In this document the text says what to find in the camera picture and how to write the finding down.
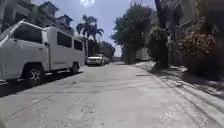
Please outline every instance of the car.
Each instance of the car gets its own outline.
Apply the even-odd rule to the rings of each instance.
[[[97,64],[105,65],[109,63],[109,59],[103,54],[95,54],[87,58],[87,65]]]

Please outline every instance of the blue sky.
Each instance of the blue sky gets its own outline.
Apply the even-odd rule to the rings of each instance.
[[[41,4],[47,0],[32,0],[36,4]],[[116,17],[121,17],[130,7],[130,0],[49,0],[56,5],[61,12],[57,15],[67,14],[74,21],[71,26],[75,26],[83,22],[82,16],[94,16],[98,19],[98,27],[104,29],[104,34],[100,38],[110,42],[115,46],[114,41],[109,38],[113,34]],[[155,9],[154,0],[143,0],[144,5]],[[121,55],[121,49],[116,46],[115,55]]]

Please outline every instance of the street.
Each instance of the street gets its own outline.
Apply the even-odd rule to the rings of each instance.
[[[222,128],[224,100],[112,63],[48,76],[34,87],[0,86],[7,128]]]

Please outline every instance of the concrete road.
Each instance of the concrete road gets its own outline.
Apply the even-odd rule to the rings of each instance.
[[[221,128],[224,101],[134,66],[84,67],[35,88],[1,86],[7,128]]]

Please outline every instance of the bush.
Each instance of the bush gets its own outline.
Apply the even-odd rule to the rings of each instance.
[[[149,56],[156,62],[168,64],[168,50],[166,46],[167,33],[165,30],[155,26],[148,35],[147,47]]]
[[[183,63],[190,73],[210,78],[219,75],[218,48],[212,35],[191,33],[179,45]]]

